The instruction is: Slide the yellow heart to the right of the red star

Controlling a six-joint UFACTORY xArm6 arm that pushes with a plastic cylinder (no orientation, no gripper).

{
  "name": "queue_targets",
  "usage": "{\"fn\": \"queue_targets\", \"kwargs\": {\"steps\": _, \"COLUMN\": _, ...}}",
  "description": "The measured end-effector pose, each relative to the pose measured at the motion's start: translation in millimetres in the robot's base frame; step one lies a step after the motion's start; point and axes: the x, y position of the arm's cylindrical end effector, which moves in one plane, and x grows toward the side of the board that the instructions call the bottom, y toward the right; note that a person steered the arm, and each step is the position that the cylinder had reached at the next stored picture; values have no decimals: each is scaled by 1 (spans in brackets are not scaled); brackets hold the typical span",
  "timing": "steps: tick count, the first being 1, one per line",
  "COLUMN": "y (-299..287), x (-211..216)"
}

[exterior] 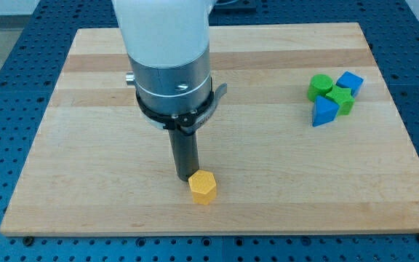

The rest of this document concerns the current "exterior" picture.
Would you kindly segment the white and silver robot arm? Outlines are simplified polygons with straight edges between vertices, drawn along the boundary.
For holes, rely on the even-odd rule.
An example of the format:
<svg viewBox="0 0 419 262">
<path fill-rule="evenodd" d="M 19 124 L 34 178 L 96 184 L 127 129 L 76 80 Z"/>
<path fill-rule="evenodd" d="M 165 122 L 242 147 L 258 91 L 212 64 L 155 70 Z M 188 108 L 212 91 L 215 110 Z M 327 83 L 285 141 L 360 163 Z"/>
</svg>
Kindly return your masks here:
<svg viewBox="0 0 419 262">
<path fill-rule="evenodd" d="M 209 96 L 209 14 L 215 0 L 113 0 L 135 75 L 153 112 L 187 114 Z"/>
</svg>

